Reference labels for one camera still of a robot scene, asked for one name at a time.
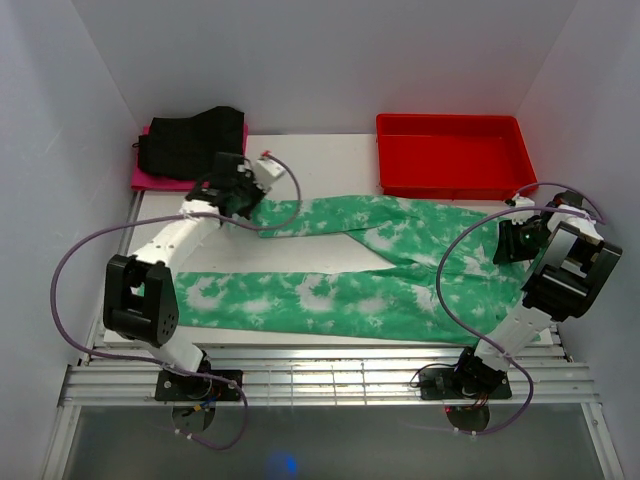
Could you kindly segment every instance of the white table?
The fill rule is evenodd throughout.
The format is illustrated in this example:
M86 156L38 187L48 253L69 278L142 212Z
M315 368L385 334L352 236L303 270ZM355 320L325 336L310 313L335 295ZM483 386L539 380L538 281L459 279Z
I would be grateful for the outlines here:
M380 193L375 135L251 135L247 156L257 158L271 150L294 171L302 187L303 198L350 194ZM178 212L184 194L146 192L138 219ZM269 194L273 200L295 199L292 182L284 178ZM447 202L487 213L504 208L502 202ZM129 253L132 253L162 228L162 224L136 228ZM389 268L392 264L344 234L317 237L260 239L254 232L223 229L210 235L182 267L189 272L297 272L337 273ZM434 342L378 340L368 338L272 333L220 328L180 327L199 345L218 346L411 346L438 345ZM107 331L108 346L126 346L129 342ZM552 345L548 331L541 345Z

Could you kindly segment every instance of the cable connector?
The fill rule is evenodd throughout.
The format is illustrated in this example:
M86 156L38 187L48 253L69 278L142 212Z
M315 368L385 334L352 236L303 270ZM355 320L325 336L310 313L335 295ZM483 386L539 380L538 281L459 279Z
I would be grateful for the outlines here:
M505 203L509 205L511 208L535 207L536 205L536 203L530 198L521 197L517 193L512 199L507 200ZM529 211L513 212L505 215L505 218L508 218L509 220L511 220L511 223L514 225L521 225L525 223L527 220L529 220L529 217L531 217L531 212Z

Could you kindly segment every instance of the metal frame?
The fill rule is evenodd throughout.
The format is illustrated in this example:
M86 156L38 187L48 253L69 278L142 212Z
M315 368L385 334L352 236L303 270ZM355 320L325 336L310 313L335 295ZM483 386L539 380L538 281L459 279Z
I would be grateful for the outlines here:
M128 220L137 218L143 194L134 195ZM118 253L126 253L131 231L123 233ZM623 479L622 469L607 429L599 395L584 363L566 359L555 327L552 346L532 345L518 357L536 382L533 403L580 404L595 451L607 480ZM88 345L111 353L148 356L131 347L109 347L104 330L94 319ZM245 348L203 346L217 368L245 371L244 389L252 406L342 405L442 405L420 400L408 386L413 373L427 363L457 360L457 346L373 348ZM55 430L50 442L43 479L63 478L83 406L157 406L153 400L157 368L144 362L126 364L83 357L70 367L62 388ZM509 372L513 398L495 404L521 404L528 384L518 371ZM447 404L458 403L447 401Z

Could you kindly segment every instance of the pink box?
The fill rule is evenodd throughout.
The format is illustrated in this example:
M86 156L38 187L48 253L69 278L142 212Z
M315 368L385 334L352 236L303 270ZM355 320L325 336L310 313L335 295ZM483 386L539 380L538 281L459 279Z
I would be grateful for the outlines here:
M149 127L142 130L144 135L149 134ZM244 125L244 138L242 140L242 151L247 151L247 137L249 136L249 127ZM131 189L141 190L161 190L170 192L188 192L195 184L191 180L174 180L167 177L154 177L148 173L144 173L138 168L138 158L136 156L136 164L133 167L133 175L131 177Z

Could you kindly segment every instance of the folded black fabric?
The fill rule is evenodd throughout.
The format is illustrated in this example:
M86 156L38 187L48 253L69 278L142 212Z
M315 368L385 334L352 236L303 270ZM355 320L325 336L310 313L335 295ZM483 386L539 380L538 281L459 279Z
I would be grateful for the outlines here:
M139 138L138 167L150 175L197 180L217 152L242 154L244 113L215 107L190 118L154 118Z

